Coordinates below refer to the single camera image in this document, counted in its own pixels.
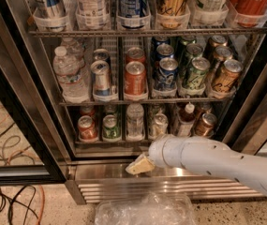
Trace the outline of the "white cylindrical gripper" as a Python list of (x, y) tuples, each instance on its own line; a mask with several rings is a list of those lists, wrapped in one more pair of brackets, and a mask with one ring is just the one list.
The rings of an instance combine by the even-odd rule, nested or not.
[(148, 154), (139, 155), (126, 167), (126, 172), (132, 175), (150, 172), (155, 168), (182, 168), (181, 154), (185, 138), (170, 134), (160, 135), (152, 141)]

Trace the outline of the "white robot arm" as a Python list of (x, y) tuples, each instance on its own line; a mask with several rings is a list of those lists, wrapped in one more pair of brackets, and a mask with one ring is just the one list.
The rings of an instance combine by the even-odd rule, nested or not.
[(267, 196), (267, 157), (242, 154), (204, 137), (160, 135), (152, 141), (146, 155), (139, 155), (126, 167), (126, 172), (135, 175), (154, 168), (181, 168), (226, 178)]

